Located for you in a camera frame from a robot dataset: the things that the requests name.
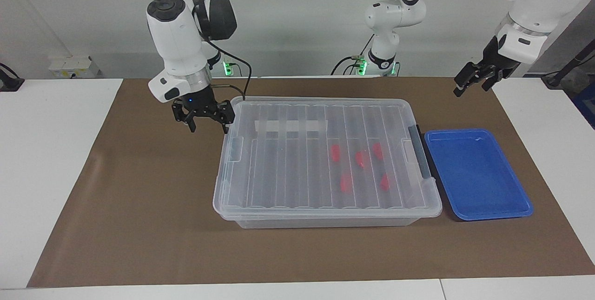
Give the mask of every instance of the green light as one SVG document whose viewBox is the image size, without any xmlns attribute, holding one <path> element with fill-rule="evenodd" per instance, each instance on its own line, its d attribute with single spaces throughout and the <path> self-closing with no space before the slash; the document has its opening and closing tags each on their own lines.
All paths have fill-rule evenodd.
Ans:
<svg viewBox="0 0 595 300">
<path fill-rule="evenodd" d="M 229 63 L 227 62 L 223 62 L 223 71 L 225 71 L 225 76 L 229 77 L 230 75 L 233 75 L 233 69 L 231 68 L 231 66 L 229 65 Z"/>
<path fill-rule="evenodd" d="M 366 62 L 365 60 L 362 60 L 361 63 L 359 63 L 359 69 L 357 69 L 357 74 L 365 75 L 367 68 L 368 68 L 368 62 Z"/>
</svg>

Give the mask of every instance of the blue plastic tray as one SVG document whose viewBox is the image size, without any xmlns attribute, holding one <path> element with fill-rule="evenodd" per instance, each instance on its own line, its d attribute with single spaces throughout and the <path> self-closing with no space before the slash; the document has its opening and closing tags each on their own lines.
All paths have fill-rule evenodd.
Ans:
<svg viewBox="0 0 595 300">
<path fill-rule="evenodd" d="M 455 214 L 465 221 L 526 217 L 533 205 L 494 135 L 435 130 L 425 141 Z"/>
</svg>

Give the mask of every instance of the white table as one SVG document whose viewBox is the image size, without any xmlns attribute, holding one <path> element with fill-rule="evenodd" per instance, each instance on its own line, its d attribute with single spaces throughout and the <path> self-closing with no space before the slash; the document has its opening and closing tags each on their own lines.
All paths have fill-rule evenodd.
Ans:
<svg viewBox="0 0 595 300">
<path fill-rule="evenodd" d="M 23 289 L 120 84 L 30 80 L 0 94 L 0 299 L 595 299 L 595 276 Z M 595 131 L 540 80 L 500 82 L 495 93 L 595 261 Z"/>
</svg>

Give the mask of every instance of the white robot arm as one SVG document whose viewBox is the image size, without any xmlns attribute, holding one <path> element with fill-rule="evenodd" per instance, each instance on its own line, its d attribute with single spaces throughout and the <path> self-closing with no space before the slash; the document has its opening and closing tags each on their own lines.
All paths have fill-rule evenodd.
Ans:
<svg viewBox="0 0 595 300">
<path fill-rule="evenodd" d="M 374 41 L 365 56 L 367 73 L 394 73 L 399 47 L 395 29 L 419 24 L 425 18 L 425 12 L 423 0 L 385 0 L 368 7 L 365 21 L 374 32 Z"/>
<path fill-rule="evenodd" d="M 455 77 L 455 95 L 461 96 L 472 84 L 485 80 L 489 90 L 498 81 L 510 77 L 521 64 L 533 64 L 549 34 L 581 0 L 513 0 L 496 35 L 483 52 L 483 59 L 468 62 Z"/>
<path fill-rule="evenodd" d="M 165 66 L 149 82 L 151 93 L 161 102 L 174 100 L 174 117 L 191 131 L 196 130 L 194 118 L 204 116 L 221 123 L 227 132 L 235 113 L 228 100 L 215 100 L 202 41 L 225 40 L 236 30 L 229 0 L 155 0 L 146 17 Z"/>
</svg>

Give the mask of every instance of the clear plastic box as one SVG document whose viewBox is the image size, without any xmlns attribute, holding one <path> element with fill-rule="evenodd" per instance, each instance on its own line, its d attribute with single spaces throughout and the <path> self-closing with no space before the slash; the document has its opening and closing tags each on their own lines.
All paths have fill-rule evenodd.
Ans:
<svg viewBox="0 0 595 300">
<path fill-rule="evenodd" d="M 213 206 L 242 228 L 406 226 L 442 211 L 410 105 L 241 97 Z"/>
</svg>

